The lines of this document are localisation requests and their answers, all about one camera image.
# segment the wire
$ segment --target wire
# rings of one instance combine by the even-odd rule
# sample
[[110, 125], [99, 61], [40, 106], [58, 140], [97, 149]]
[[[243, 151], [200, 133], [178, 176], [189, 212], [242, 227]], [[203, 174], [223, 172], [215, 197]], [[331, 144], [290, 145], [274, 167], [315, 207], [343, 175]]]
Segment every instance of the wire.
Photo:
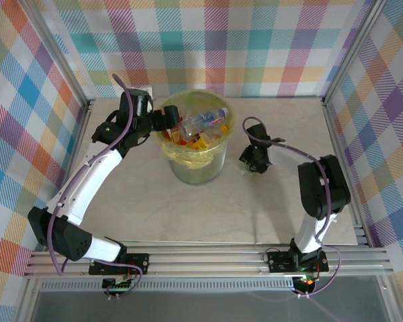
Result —
[[145, 137], [145, 139], [143, 141], [141, 141], [140, 143], [137, 143], [136, 146], [141, 146], [143, 143], [145, 143], [147, 141], [148, 138], [149, 138], [149, 135], [147, 137]]
[[319, 278], [320, 278], [320, 264], [318, 264], [318, 262], [315, 261], [315, 265], [316, 265], [316, 269], [318, 270], [318, 273], [317, 273], [315, 279], [316, 279], [316, 280], [319, 280]]
[[131, 268], [128, 268], [128, 276], [129, 276], [130, 278], [132, 277], [132, 269], [131, 269]]
[[278, 252], [280, 252], [280, 250], [279, 250], [278, 248], [276, 248], [276, 247], [269, 247], [269, 248], [267, 248], [267, 249], [264, 251], [263, 255], [261, 256], [261, 259], [262, 259], [263, 262], [266, 263], [266, 264], [268, 264], [269, 262], [266, 262], [266, 261], [264, 260], [264, 255], [265, 255], [269, 250], [277, 250]]
[[[249, 133], [248, 130], [246, 129], [246, 127], [245, 127], [245, 124], [246, 124], [247, 121], [250, 120], [250, 119], [254, 119], [255, 121], [258, 121], [258, 122], [264, 127], [264, 129], [266, 129], [266, 126], [265, 126], [265, 124], [264, 124], [258, 117], [250, 116], [250, 117], [247, 117], [246, 119], [244, 119], [243, 122], [242, 122], [243, 131], [244, 131], [244, 132], [248, 135], [248, 137], [250, 137], [252, 140], [254, 140], [254, 141], [256, 141], [256, 142], [260, 142], [260, 143], [271, 144], [272, 146], [279, 146], [279, 147], [281, 147], [281, 148], [285, 148], [285, 149], [291, 150], [291, 151], [293, 151], [293, 152], [295, 152], [295, 153], [297, 153], [297, 154], [299, 154], [299, 155], [301, 155], [301, 156], [304, 156], [305, 158], [307, 158], [307, 159], [313, 161], [313, 162], [317, 165], [317, 167], [319, 168], [319, 170], [320, 170], [320, 172], [321, 172], [321, 177], [322, 177], [322, 179], [323, 179], [323, 181], [324, 181], [324, 187], [325, 187], [325, 193], [326, 193], [326, 199], [327, 199], [327, 215], [326, 215], [326, 220], [325, 220], [325, 222], [324, 222], [324, 225], [322, 226], [322, 228], [320, 229], [320, 231], [315, 235], [315, 240], [316, 240], [322, 247], [324, 247], [324, 248], [331, 248], [331, 249], [335, 250], [335, 251], [337, 252], [337, 256], [338, 256], [338, 258], [339, 258], [339, 263], [337, 264], [337, 268], [336, 268], [336, 270], [334, 271], [333, 275], [331, 276], [330, 280], [328, 280], [328, 282], [327, 282], [323, 287], [321, 287], [321, 288], [319, 288], [318, 290], [316, 290], [316, 291], [310, 293], [311, 296], [312, 296], [312, 295], [315, 295], [315, 294], [318, 294], [318, 293], [322, 292], [323, 290], [325, 290], [325, 289], [333, 282], [333, 280], [335, 280], [335, 278], [336, 278], [336, 276], [337, 276], [337, 273], [339, 272], [339, 269], [340, 269], [341, 264], [342, 264], [341, 251], [340, 251], [337, 247], [324, 245], [324, 244], [322, 243], [322, 241], [320, 241], [320, 239], [319, 239], [319, 237], [321, 236], [321, 234], [325, 231], [325, 229], [327, 229], [328, 223], [330, 222], [330, 215], [331, 215], [331, 210], [332, 210], [332, 209], [331, 209], [330, 187], [329, 187], [329, 185], [328, 185], [328, 178], [327, 178], [327, 175], [326, 175], [326, 173], [325, 173], [324, 167], [321, 165], [321, 163], [320, 163], [317, 159], [315, 159], [315, 157], [313, 157], [313, 156], [311, 156], [310, 154], [307, 154], [307, 153], [305, 153], [305, 152], [303, 152], [303, 151], [301, 151], [301, 150], [299, 150], [299, 149], [297, 149], [297, 148], [295, 148], [295, 147], [293, 147], [293, 146], [289, 146], [289, 145], [285, 145], [285, 144], [280, 144], [280, 143], [277, 143], [277, 142], [273, 142], [272, 140], [269, 141], [269, 140], [262, 140], [262, 139], [256, 138], [256, 137], [253, 136], [251, 133]], [[300, 293], [301, 293], [303, 296], [309, 297], [309, 294], [305, 294], [305, 293], [302, 293], [302, 292], [300, 292]]]
[[48, 224], [48, 231], [46, 233], [46, 240], [48, 243], [48, 251], [51, 256], [52, 263], [54, 264], [56, 272], [59, 276], [62, 276], [62, 274], [64, 272], [64, 267], [66, 266], [66, 263], [67, 263], [67, 260], [64, 261], [64, 264], [60, 268], [60, 266], [58, 265], [58, 260], [56, 259], [56, 255], [54, 252], [54, 246], [52, 244], [52, 230], [54, 228], [54, 221], [60, 210], [60, 207], [58, 205], [63, 204], [66, 201], [67, 195], [71, 192], [71, 189], [73, 188], [73, 186], [80, 181], [79, 179], [84, 174], [86, 169], [88, 169], [90, 166], [92, 166], [98, 159], [100, 159], [102, 156], [104, 156], [106, 153], [108, 153], [116, 144], [118, 144], [118, 142], [127, 134], [128, 130], [130, 129], [130, 126], [132, 124], [133, 103], [131, 100], [130, 92], [128, 91], [124, 82], [116, 74], [112, 74], [112, 77], [123, 88], [123, 90], [127, 96], [128, 112], [129, 112], [127, 124], [126, 124], [124, 130], [122, 131], [122, 133], [110, 145], [108, 145], [103, 151], [98, 153], [96, 156], [94, 156], [92, 159], [90, 159], [90, 161], [88, 161], [86, 164], [84, 164], [84, 165], [82, 165], [82, 167], [80, 167], [80, 169], [76, 172], [76, 174], [71, 178], [71, 180], [67, 184], [66, 188], [64, 188], [64, 191], [61, 194], [61, 197], [59, 198], [59, 200], [57, 202], [57, 206], [55, 206], [55, 209], [52, 212], [52, 215], [51, 215], [51, 218], [50, 218], [49, 224]]
[[[131, 286], [128, 290], [126, 290], [124, 293], [122, 293], [122, 294], [117, 294], [117, 295], [116, 295], [116, 299], [117, 299], [117, 300], [119, 300], [120, 297], [125, 297], [125, 296], [127, 296], [128, 294], [130, 294], [131, 291], [134, 290], [134, 288], [139, 284], [140, 280], [142, 279], [143, 271], [142, 271], [142, 269], [141, 269], [139, 266], [131, 265], [131, 264], [121, 264], [121, 263], [105, 262], [104, 260], [95, 260], [95, 261], [96, 261], [97, 263], [100, 263], [100, 264], [103, 264], [103, 265], [117, 266], [117, 267], [128, 267], [128, 268], [133, 268], [134, 270], [137, 270], [137, 271], [138, 271], [138, 273], [139, 273], [139, 274], [138, 274], [139, 278], [137, 279], [137, 281], [136, 281], [134, 284], [132, 283], [132, 286]], [[109, 289], [110, 289], [110, 288], [111, 288], [110, 286], [106, 288], [106, 295], [108, 296], [108, 299], [111, 299], [111, 295], [109, 294]]]

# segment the clear cylinder container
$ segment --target clear cylinder container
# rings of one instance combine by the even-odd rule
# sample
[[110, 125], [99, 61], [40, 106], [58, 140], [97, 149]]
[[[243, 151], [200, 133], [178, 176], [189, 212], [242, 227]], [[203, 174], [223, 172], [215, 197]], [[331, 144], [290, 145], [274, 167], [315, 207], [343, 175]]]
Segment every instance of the clear cylinder container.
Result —
[[204, 150], [193, 150], [169, 141], [163, 132], [157, 132], [163, 154], [170, 160], [175, 176], [187, 184], [199, 185], [213, 181], [222, 170], [226, 156], [227, 142], [234, 130], [234, 108], [221, 95], [204, 90], [189, 90], [170, 96], [162, 105], [176, 105], [179, 115], [184, 119], [213, 109], [227, 108], [227, 115], [222, 124], [229, 131], [214, 140]]

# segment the plaid wallpaper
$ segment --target plaid wallpaper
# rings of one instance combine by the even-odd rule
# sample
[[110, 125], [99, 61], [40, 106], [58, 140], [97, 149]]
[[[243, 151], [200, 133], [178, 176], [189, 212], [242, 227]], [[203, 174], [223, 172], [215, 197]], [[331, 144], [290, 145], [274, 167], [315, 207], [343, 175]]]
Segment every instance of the plaid wallpaper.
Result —
[[365, 220], [403, 294], [403, 0], [388, 1], [332, 103]]
[[372, 0], [37, 0], [88, 97], [325, 91]]
[[0, 1], [0, 321], [37, 245], [28, 211], [60, 186], [81, 116], [17, 0]]

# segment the purple cable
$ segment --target purple cable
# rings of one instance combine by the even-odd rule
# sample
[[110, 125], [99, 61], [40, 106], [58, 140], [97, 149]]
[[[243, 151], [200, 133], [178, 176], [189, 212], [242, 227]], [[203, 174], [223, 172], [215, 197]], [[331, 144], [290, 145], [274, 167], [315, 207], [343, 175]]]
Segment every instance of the purple cable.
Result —
[[[130, 126], [131, 126], [132, 120], [133, 120], [133, 103], [132, 103], [132, 98], [130, 96], [130, 92], [128, 91], [124, 82], [116, 74], [112, 74], [112, 77], [123, 88], [123, 90], [127, 96], [128, 112], [129, 112], [127, 124], [126, 124], [124, 130], [122, 131], [122, 133], [116, 138], [116, 140], [114, 140], [103, 151], [101, 151], [96, 156], [94, 156], [92, 159], [90, 159], [90, 161], [88, 161], [89, 166], [84, 164], [82, 167], [80, 167], [80, 169], [76, 172], [76, 174], [71, 178], [70, 182], [67, 184], [66, 188], [64, 189], [63, 193], [61, 194], [60, 199], [58, 200], [58, 203], [64, 203], [66, 201], [67, 195], [70, 193], [70, 191], [73, 188], [73, 186], [75, 185], [75, 183], [80, 181], [80, 177], [82, 176], [84, 171], [87, 168], [89, 168], [91, 165], [93, 165], [95, 161], [97, 161], [99, 158], [104, 156], [108, 151], [110, 151], [116, 144], [118, 144], [118, 142], [127, 134], [128, 130], [130, 129]], [[56, 216], [58, 215], [59, 210], [60, 210], [60, 207], [57, 204], [57, 206], [55, 206], [55, 209], [52, 212], [51, 218], [49, 220], [48, 231], [46, 233], [46, 240], [48, 242], [48, 250], [49, 250], [49, 254], [51, 256], [52, 263], [54, 264], [54, 267], [55, 267], [58, 275], [62, 276], [62, 274], [64, 272], [64, 267], [66, 266], [68, 259], [66, 259], [64, 261], [62, 267], [60, 268], [60, 266], [58, 265], [58, 260], [56, 259], [56, 255], [54, 252], [54, 246], [52, 244], [52, 230], [54, 228], [54, 220], [55, 220]]]
[[248, 137], [250, 137], [252, 140], [257, 141], [257, 142], [261, 142], [261, 143], [268, 143], [268, 144], [271, 144], [271, 145], [273, 145], [273, 146], [280, 146], [281, 148], [285, 148], [285, 149], [291, 150], [291, 151], [293, 151], [293, 152], [295, 152], [295, 153], [297, 153], [297, 154], [299, 154], [299, 155], [301, 155], [301, 156], [304, 156], [305, 158], [310, 159], [310, 160], [313, 161], [313, 162], [317, 165], [317, 167], [320, 169], [321, 177], [322, 177], [322, 179], [323, 179], [323, 181], [324, 181], [324, 185], [325, 185], [325, 192], [326, 192], [326, 199], [327, 199], [327, 216], [326, 216], [326, 221], [324, 222], [324, 225], [322, 226], [321, 230], [315, 235], [315, 240], [316, 240], [322, 247], [327, 247], [327, 248], [332, 248], [332, 249], [334, 249], [334, 250], [337, 252], [337, 256], [339, 257], [339, 263], [337, 264], [337, 268], [336, 268], [336, 270], [334, 271], [333, 275], [331, 276], [330, 280], [328, 280], [328, 282], [327, 282], [323, 287], [319, 288], [318, 290], [316, 290], [316, 291], [314, 291], [314, 292], [312, 292], [312, 293], [310, 293], [310, 294], [302, 293], [301, 295], [306, 296], [306, 297], [309, 297], [309, 295], [318, 294], [319, 292], [322, 292], [324, 289], [326, 289], [326, 288], [333, 282], [333, 280], [336, 278], [336, 275], [337, 275], [337, 273], [339, 272], [339, 268], [341, 267], [341, 264], [342, 264], [341, 251], [340, 251], [338, 248], [334, 247], [334, 246], [327, 246], [327, 245], [324, 245], [324, 244], [322, 243], [322, 241], [319, 240], [320, 235], [325, 231], [325, 229], [326, 229], [327, 226], [328, 226], [328, 223], [330, 222], [330, 215], [331, 215], [331, 195], [330, 195], [330, 187], [329, 187], [329, 185], [328, 185], [328, 178], [327, 178], [327, 175], [326, 175], [326, 173], [325, 173], [324, 167], [321, 165], [321, 163], [319, 163], [319, 161], [318, 161], [317, 159], [315, 159], [315, 157], [313, 157], [313, 156], [311, 156], [310, 154], [307, 154], [307, 153], [305, 153], [305, 152], [303, 152], [303, 151], [301, 151], [301, 150], [299, 150], [299, 149], [297, 149], [297, 148], [295, 148], [295, 147], [293, 147], [293, 146], [288, 146], [288, 145], [284, 145], [284, 144], [272, 142], [272, 141], [269, 141], [269, 140], [261, 140], [261, 139], [259, 139], [259, 138], [256, 138], [255, 136], [253, 136], [252, 134], [250, 134], [250, 133], [248, 132], [248, 130], [246, 129], [246, 127], [245, 127], [245, 124], [246, 124], [246, 122], [247, 122], [249, 119], [254, 119], [255, 121], [258, 121], [258, 122], [264, 127], [264, 129], [266, 129], [266, 126], [265, 126], [265, 124], [264, 124], [259, 118], [257, 118], [257, 117], [250, 116], [250, 117], [247, 117], [246, 119], [244, 119], [243, 122], [242, 122], [243, 131], [244, 131], [244, 132], [248, 135]]
[[[122, 293], [121, 295], [119, 295], [119, 296], [117, 295], [116, 298], [117, 298], [118, 300], [120, 299], [120, 297], [124, 297], [124, 296], [126, 296], [127, 294], [129, 294], [132, 290], [134, 290], [134, 288], [137, 286], [137, 284], [139, 284], [140, 280], [142, 279], [143, 271], [142, 271], [142, 269], [141, 269], [139, 266], [131, 265], [131, 264], [121, 264], [121, 263], [105, 262], [104, 260], [95, 260], [95, 261], [96, 261], [97, 263], [104, 264], [104, 265], [118, 266], [118, 267], [128, 267], [128, 268], [133, 268], [133, 269], [139, 271], [139, 278], [138, 278], [137, 282], [134, 283], [134, 285], [132, 285], [128, 290], [126, 290], [126, 291], [125, 291], [124, 293]], [[107, 295], [109, 296], [109, 298], [111, 298], [110, 295], [109, 295], [109, 289], [110, 289], [110, 287], [106, 288], [106, 293], [107, 293]]]

